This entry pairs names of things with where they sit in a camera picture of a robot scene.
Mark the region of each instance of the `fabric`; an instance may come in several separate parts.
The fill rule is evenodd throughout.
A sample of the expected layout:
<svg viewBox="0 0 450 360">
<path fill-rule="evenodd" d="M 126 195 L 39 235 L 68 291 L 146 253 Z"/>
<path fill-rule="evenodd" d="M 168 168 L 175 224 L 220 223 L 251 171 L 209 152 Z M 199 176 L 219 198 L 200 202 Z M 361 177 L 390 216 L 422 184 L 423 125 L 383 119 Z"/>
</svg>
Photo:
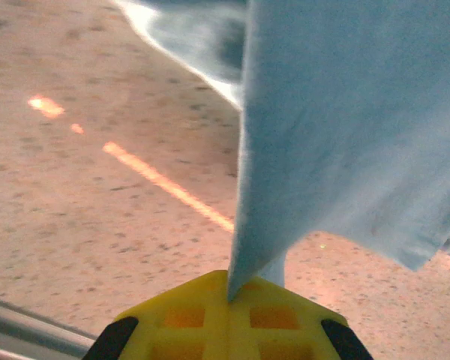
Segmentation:
<svg viewBox="0 0 450 360">
<path fill-rule="evenodd" d="M 413 270 L 444 244 L 450 0 L 116 2 L 243 109 L 229 299 L 314 230 Z"/>
</svg>

